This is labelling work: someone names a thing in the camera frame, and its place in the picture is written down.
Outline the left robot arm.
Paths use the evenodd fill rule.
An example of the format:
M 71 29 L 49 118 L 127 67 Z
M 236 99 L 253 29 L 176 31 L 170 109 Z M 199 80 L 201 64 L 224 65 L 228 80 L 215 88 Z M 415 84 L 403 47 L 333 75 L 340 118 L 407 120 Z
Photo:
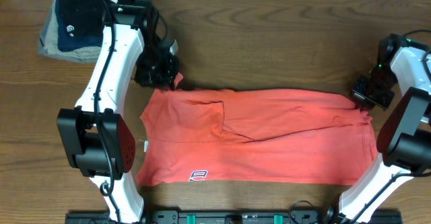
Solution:
M 123 119 L 131 80 L 173 89 L 178 45 L 156 33 L 162 16 L 149 0 L 104 3 L 103 43 L 90 81 L 57 127 L 72 168 L 99 189 L 108 211 L 68 213 L 66 223 L 145 223 L 144 199 L 131 175 L 135 139 Z

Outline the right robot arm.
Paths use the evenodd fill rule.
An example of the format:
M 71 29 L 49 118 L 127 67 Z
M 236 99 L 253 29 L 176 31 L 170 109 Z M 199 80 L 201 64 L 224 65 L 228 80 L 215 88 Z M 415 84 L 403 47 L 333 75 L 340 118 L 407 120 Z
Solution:
M 378 155 L 366 173 L 326 212 L 322 223 L 402 223 L 399 211 L 379 206 L 402 184 L 430 176 L 430 46 L 409 33 L 379 42 L 376 67 L 352 90 L 355 103 L 386 110 L 398 85 L 402 98 L 378 134 Z

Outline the red t-shirt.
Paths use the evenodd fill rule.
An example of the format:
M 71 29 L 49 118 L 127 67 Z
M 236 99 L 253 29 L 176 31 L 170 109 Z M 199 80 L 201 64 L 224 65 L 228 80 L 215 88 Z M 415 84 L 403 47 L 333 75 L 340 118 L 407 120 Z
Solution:
M 377 155 L 371 117 L 340 94 L 194 89 L 178 76 L 141 120 L 140 186 L 210 180 L 352 185 Z

